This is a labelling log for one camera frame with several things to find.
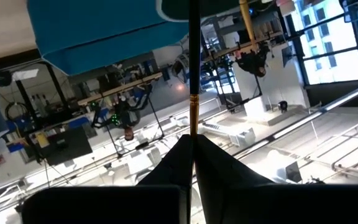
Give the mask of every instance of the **fluorescent light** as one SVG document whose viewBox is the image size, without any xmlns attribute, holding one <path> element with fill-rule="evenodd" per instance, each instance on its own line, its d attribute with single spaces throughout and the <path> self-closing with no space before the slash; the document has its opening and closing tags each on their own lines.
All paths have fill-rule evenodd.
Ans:
<svg viewBox="0 0 358 224">
<path fill-rule="evenodd" d="M 307 122 L 317 118 L 318 116 L 322 115 L 323 113 L 322 112 L 315 112 L 313 114 L 311 114 L 310 116 L 308 116 L 307 118 L 305 119 L 302 119 L 301 121 L 287 127 L 286 129 L 284 129 L 283 131 L 280 131 L 279 133 L 273 135 L 273 138 L 277 139 L 293 130 L 295 130 L 296 128 L 299 128 L 300 126 L 306 124 Z"/>
<path fill-rule="evenodd" d="M 15 81 L 18 80 L 25 80 L 28 78 L 34 78 L 37 76 L 39 69 L 32 69 L 32 70 L 27 70 L 27 71 L 18 71 L 18 72 L 14 72 L 12 74 L 12 78 Z"/>
<path fill-rule="evenodd" d="M 357 95 L 358 95 L 358 91 L 355 92 L 355 93 L 353 93 L 353 94 L 350 94 L 349 96 L 347 96 L 347 97 L 345 97 L 345 98 L 343 98 L 343 99 L 341 99 L 341 100 L 339 100 L 339 101 L 337 101 L 337 102 L 335 102 L 335 103 L 333 103 L 333 104 L 331 104 L 331 105 L 327 105 L 327 106 L 326 106 L 326 109 L 327 109 L 327 110 L 331 110 L 331 109 L 333 109 L 333 108 L 335 108 L 335 107 L 337 107 L 337 106 L 340 106 L 341 104 L 343 104 L 343 103 L 345 103 L 345 102 L 347 102 L 347 101 L 353 99 L 353 98 L 354 98 L 355 96 L 357 96 Z"/>
</svg>

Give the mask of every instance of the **building exterior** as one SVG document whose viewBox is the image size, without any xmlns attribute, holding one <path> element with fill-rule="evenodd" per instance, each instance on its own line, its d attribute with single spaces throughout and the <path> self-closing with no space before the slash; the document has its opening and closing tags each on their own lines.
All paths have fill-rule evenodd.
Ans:
<svg viewBox="0 0 358 224">
<path fill-rule="evenodd" d="M 297 30 L 332 18 L 344 11 L 338 1 L 322 1 L 313 6 L 304 6 L 303 0 L 296 2 L 292 14 Z M 325 57 L 307 58 L 327 54 L 356 46 L 351 23 L 343 18 L 307 30 L 301 37 L 305 53 L 305 67 L 310 84 L 341 82 L 358 79 L 358 51 L 334 54 Z"/>
</svg>

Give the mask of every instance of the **black monitor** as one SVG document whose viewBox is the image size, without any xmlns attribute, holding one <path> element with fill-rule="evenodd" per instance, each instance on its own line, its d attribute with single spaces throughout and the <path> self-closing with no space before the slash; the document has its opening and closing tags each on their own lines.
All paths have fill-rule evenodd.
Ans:
<svg viewBox="0 0 358 224">
<path fill-rule="evenodd" d="M 41 148 L 41 155 L 50 166 L 92 153 L 86 133 L 82 127 L 48 137 L 49 146 Z"/>
</svg>

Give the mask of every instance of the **cable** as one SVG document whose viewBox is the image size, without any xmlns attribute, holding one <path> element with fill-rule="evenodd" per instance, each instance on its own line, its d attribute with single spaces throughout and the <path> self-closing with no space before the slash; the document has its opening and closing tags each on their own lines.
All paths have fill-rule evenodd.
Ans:
<svg viewBox="0 0 358 224">
<path fill-rule="evenodd" d="M 63 177 L 68 184 L 70 184 L 71 186 L 74 186 L 64 175 L 62 175 L 59 171 L 57 171 L 56 168 L 54 168 L 53 166 L 51 166 L 51 167 L 60 175 L 60 177 Z"/>
<path fill-rule="evenodd" d="M 47 181 L 48 181 L 48 188 L 50 188 L 50 184 L 49 184 L 49 176 L 48 176 L 48 168 L 47 168 L 47 161 L 45 161 L 45 173 L 47 174 Z"/>
<path fill-rule="evenodd" d="M 27 115 L 28 111 L 27 111 L 27 107 L 25 106 L 25 104 L 20 103 L 20 102 L 10 102 L 10 103 L 5 107 L 5 117 L 6 117 L 9 121 L 15 122 L 15 121 L 14 121 L 14 118 L 9 114 L 10 109 L 11 109 L 13 106 L 20 106 L 20 107 L 22 108 L 22 114 L 20 114 L 22 117 Z"/>
</svg>

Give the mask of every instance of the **gold robot rod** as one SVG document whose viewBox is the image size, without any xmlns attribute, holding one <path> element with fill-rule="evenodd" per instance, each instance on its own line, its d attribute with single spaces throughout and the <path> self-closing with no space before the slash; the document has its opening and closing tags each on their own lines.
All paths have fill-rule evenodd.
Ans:
<svg viewBox="0 0 358 224">
<path fill-rule="evenodd" d="M 251 40 L 252 50 L 256 51 L 257 46 L 254 36 L 254 28 L 252 27 L 251 16 L 249 14 L 248 2 L 247 0 L 239 0 L 239 4 L 240 4 L 241 15 L 246 24 L 249 39 Z"/>
</svg>

